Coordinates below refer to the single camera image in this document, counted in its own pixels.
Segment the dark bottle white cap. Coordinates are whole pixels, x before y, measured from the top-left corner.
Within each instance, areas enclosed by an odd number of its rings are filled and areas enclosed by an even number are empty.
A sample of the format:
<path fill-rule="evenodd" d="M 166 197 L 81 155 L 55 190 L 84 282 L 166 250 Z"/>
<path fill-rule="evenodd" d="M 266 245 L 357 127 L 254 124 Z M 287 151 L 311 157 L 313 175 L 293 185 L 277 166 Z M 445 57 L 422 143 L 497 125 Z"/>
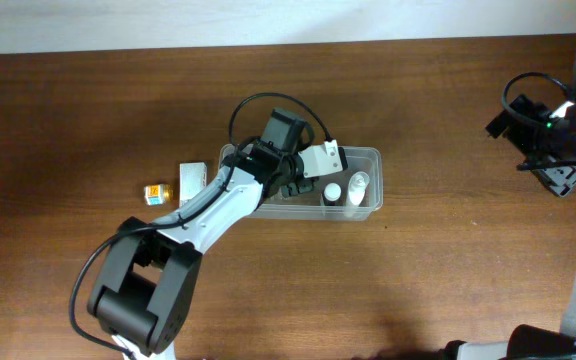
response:
<path fill-rule="evenodd" d="M 322 190 L 320 203 L 322 206 L 336 206 L 341 194 L 342 189 L 337 183 L 329 183 Z"/>

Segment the white spray bottle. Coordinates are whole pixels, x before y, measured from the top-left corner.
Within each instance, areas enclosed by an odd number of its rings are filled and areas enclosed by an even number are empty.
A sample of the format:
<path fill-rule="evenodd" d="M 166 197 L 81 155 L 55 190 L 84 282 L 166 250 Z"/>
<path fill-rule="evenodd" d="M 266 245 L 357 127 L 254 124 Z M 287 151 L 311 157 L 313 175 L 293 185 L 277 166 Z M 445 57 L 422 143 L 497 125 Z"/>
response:
<path fill-rule="evenodd" d="M 370 177 L 366 172 L 359 171 L 350 177 L 343 206 L 343 215 L 346 218 L 354 216 L 365 197 L 369 184 Z"/>

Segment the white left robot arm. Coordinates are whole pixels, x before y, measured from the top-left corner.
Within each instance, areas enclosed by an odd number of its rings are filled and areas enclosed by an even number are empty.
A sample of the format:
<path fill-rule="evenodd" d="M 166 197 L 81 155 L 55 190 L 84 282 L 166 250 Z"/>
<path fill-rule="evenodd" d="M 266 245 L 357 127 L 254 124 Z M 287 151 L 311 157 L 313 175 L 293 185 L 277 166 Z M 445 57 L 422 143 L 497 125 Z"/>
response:
<path fill-rule="evenodd" d="M 190 310 L 203 255 L 281 188 L 313 179 L 306 157 L 313 140 L 307 121 L 275 108 L 264 132 L 235 145 L 186 204 L 150 223 L 124 221 L 90 257 L 104 262 L 87 311 L 113 339 L 78 334 L 126 359 L 165 353 Z"/>

